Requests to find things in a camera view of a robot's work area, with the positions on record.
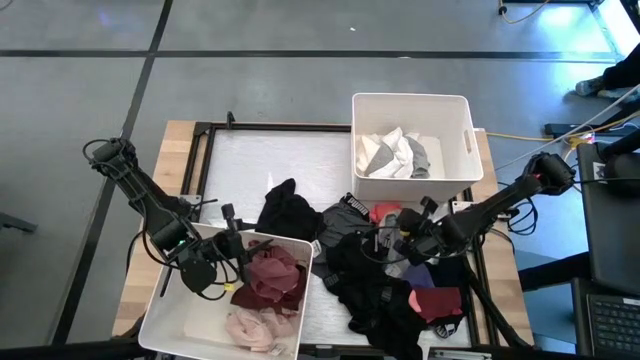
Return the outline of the large black garment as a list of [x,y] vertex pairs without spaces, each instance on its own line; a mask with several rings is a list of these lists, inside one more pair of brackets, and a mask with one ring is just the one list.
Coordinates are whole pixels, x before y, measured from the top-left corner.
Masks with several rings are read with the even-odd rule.
[[348,328],[397,360],[423,360],[426,321],[409,305],[410,284],[387,275],[364,234],[345,235],[326,250],[326,289],[351,315]]

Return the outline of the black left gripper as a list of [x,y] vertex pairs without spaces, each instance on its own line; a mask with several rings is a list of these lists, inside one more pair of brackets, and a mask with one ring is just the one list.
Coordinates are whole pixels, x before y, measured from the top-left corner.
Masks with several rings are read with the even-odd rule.
[[230,280],[228,274],[224,275],[223,278],[227,283],[246,282],[248,275],[245,266],[260,251],[268,249],[272,239],[252,240],[249,242],[249,247],[245,249],[240,232],[255,230],[257,225],[236,219],[235,210],[231,203],[224,204],[221,207],[221,212],[227,228],[216,233],[213,237],[214,251],[211,265],[215,272],[218,271],[218,267],[221,267],[222,272],[225,273],[229,267],[236,274],[236,280]]

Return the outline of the dark grey Puma boxer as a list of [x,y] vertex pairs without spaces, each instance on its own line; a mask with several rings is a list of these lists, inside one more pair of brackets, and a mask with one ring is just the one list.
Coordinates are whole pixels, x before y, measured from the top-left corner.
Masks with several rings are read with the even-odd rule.
[[322,212],[322,226],[312,243],[315,257],[311,272],[319,278],[326,277],[329,274],[327,250],[335,247],[348,234],[366,232],[373,228],[369,209],[351,193],[346,193],[337,203]]

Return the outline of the dark maroon garment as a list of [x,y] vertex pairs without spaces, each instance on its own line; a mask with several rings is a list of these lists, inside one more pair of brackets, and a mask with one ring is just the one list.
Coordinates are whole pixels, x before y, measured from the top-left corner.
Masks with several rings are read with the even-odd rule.
[[243,285],[233,293],[230,303],[250,310],[272,308],[278,314],[298,312],[306,292],[307,269],[302,265],[297,265],[296,269],[300,271],[296,286],[291,291],[285,292],[278,301],[262,297],[250,285]]

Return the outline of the black laptop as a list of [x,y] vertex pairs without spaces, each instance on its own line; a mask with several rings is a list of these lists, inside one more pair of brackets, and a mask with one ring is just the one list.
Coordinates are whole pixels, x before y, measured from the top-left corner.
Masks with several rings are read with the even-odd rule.
[[600,360],[640,360],[640,298],[579,278],[570,285],[576,352]]

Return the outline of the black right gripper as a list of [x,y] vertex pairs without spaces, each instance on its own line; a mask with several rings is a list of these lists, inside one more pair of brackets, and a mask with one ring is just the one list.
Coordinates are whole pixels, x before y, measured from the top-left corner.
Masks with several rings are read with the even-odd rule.
[[430,219],[439,205],[428,196],[424,196],[420,205],[422,211],[403,208],[397,218],[397,226],[407,230],[410,235],[403,237],[402,243],[397,242],[398,252],[411,265],[419,265],[431,258],[437,258],[444,252],[442,229]]

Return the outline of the white grey garment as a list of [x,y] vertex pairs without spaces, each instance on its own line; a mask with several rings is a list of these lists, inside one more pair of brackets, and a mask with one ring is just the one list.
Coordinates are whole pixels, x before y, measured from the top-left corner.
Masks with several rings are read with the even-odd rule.
[[413,173],[414,153],[400,127],[382,136],[365,175],[371,178],[408,179]]

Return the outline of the black diagonal support strut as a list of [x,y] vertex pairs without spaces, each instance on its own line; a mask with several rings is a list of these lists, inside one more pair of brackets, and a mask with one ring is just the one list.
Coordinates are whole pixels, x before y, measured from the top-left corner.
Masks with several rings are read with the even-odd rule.
[[475,293],[475,296],[481,303],[483,314],[487,321],[487,331],[489,336],[489,344],[500,346],[500,338],[506,341],[508,347],[520,349],[532,349],[533,346],[521,338],[516,330],[507,322],[497,305],[493,302],[490,293],[483,287],[483,284],[471,268],[468,257],[462,257],[464,266],[464,274],[469,288]]

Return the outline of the purple garment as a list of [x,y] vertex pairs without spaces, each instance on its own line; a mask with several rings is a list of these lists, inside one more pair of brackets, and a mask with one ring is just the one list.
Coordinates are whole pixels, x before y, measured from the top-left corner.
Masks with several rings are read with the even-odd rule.
[[434,288],[434,282],[425,264],[410,265],[403,273],[402,279],[413,288]]

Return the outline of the dark grey floor object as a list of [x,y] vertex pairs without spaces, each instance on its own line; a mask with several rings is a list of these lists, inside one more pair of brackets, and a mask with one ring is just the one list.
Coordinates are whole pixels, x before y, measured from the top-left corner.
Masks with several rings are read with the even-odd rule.
[[33,233],[37,225],[12,215],[0,212],[0,228],[17,229],[25,233]]

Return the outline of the white perforated plastic bin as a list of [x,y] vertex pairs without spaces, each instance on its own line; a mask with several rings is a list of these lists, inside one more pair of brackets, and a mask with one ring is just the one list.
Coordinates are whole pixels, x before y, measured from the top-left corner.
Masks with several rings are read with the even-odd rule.
[[154,293],[139,334],[139,343],[146,349],[198,360],[296,360],[302,335],[305,302],[311,282],[311,265],[315,250],[312,244],[276,235],[241,232],[243,243],[252,240],[272,239],[270,246],[280,246],[307,269],[306,292],[299,311],[286,316],[293,324],[294,334],[281,338],[267,352],[253,352],[237,346],[225,330],[227,315],[240,306],[230,303],[235,291],[248,282],[234,283],[235,291],[225,291],[224,286],[212,285],[202,297],[191,292],[177,272],[164,270]]
[[[367,176],[357,166],[364,136],[395,129],[415,135],[429,162],[426,179]],[[352,193],[367,201],[445,202],[484,177],[470,107],[459,95],[356,93],[352,97]]]

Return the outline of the light grey garment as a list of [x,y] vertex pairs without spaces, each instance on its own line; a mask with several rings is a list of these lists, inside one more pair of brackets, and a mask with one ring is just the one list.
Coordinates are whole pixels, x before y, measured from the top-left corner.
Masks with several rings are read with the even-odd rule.
[[430,162],[428,160],[426,149],[419,141],[417,141],[413,137],[409,137],[409,136],[405,136],[405,137],[408,139],[411,149],[413,150],[413,153],[414,153],[414,158],[413,158],[414,169],[411,177],[408,179],[428,179],[430,177],[430,173],[429,173]]

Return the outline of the coral garment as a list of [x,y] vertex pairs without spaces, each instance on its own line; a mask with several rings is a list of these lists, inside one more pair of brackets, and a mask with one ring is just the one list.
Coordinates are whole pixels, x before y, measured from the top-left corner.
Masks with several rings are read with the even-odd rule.
[[373,223],[379,224],[387,215],[401,210],[402,206],[399,203],[377,203],[370,210],[369,217]]

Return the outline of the person's leg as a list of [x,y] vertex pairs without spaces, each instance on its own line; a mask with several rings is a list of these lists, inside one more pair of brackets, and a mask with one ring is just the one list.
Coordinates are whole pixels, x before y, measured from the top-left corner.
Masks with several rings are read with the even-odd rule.
[[604,88],[613,90],[634,87],[640,84],[640,43],[629,55],[602,74]]

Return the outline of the maroon garment pink edge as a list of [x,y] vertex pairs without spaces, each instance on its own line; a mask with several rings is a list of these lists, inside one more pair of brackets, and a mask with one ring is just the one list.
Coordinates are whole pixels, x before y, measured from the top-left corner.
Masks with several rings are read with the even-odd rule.
[[428,323],[463,314],[462,298],[457,287],[414,288],[408,303]]

